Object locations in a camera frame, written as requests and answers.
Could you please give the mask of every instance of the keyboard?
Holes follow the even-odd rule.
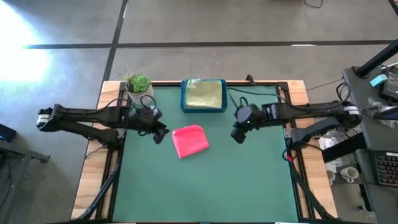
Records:
[[[377,183],[398,187],[398,153],[373,152],[372,155]]]

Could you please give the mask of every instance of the potted plant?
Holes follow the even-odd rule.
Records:
[[[149,106],[154,97],[154,88],[148,77],[143,74],[131,73],[125,75],[126,90],[136,106]]]

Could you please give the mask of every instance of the small succulent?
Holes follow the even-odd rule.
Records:
[[[127,83],[127,90],[131,93],[142,93],[150,87],[149,78],[143,74],[125,75],[124,79]]]

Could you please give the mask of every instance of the black desk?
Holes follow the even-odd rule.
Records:
[[[351,98],[358,108],[367,106],[369,97],[385,105],[388,104],[386,100],[378,97],[378,88],[372,87],[369,83],[380,74],[381,70],[376,69],[369,74],[369,78],[362,79],[354,74],[352,68],[343,70],[344,79],[351,87]],[[392,129],[365,114],[363,114],[361,127],[362,133],[328,148],[324,151],[323,158],[325,162],[329,162],[355,152],[356,161],[361,169],[361,177],[364,180],[361,191],[364,190],[366,194],[365,201],[369,202],[370,209],[376,213],[379,223],[397,223],[398,195],[393,192],[398,194],[398,189],[375,184],[371,151],[398,152],[398,129]]]

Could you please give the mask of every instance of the blue box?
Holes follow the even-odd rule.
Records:
[[[219,79],[207,79],[203,81],[208,81],[208,80],[219,80]],[[227,96],[226,96],[226,81],[225,80],[219,80],[221,81],[221,85],[223,87],[222,89],[222,94],[223,94],[223,102],[221,104],[221,108],[186,108],[185,107],[185,89],[187,86],[187,81],[188,80],[182,80],[181,81],[181,109],[184,113],[222,113],[226,110],[228,107],[228,102],[227,102]]]

